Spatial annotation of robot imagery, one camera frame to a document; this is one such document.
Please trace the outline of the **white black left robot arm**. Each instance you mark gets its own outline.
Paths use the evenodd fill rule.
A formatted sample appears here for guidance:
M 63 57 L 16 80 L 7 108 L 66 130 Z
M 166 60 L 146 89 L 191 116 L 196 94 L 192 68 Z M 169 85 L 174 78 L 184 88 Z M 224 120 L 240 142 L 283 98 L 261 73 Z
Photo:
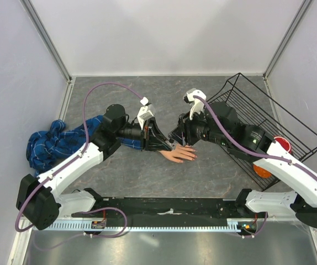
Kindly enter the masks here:
M 65 203 L 61 193 L 90 168 L 108 159 L 121 146 L 121 139 L 138 140 L 141 150 L 170 151 L 167 137 L 158 129 L 152 104 L 142 106 L 137 114 L 137 123 L 129 123 L 128 115 L 120 104 L 110 105 L 102 122 L 81 148 L 53 169 L 33 177 L 26 175 L 20 181 L 16 208 L 32 227 L 48 228 L 61 211 L 85 211 L 91 217 L 103 211 L 101 201 L 83 192 L 83 203 Z

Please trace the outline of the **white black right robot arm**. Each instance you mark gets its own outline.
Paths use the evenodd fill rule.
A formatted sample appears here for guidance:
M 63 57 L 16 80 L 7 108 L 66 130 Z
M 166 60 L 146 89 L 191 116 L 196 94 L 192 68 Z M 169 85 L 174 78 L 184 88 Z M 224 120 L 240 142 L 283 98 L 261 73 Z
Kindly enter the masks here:
M 274 136 L 261 127 L 240 121 L 234 108 L 224 102 L 203 106 L 178 118 L 169 138 L 180 145 L 193 146 L 199 140 L 221 146 L 228 154 L 262 169 L 288 185 L 290 192 L 258 192 L 243 189 L 236 201 L 240 217 L 267 212 L 296 217 L 317 228 L 317 173 L 304 166 Z

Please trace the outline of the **mannequin hand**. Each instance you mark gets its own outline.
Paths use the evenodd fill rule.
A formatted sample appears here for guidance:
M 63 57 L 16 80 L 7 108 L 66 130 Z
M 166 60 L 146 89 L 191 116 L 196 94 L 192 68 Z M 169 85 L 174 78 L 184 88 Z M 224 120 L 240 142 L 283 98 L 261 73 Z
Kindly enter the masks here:
M 175 163 L 194 161 L 197 158 L 195 152 L 196 150 L 193 147 L 181 145 L 177 145 L 172 151 L 159 151 L 164 158 Z

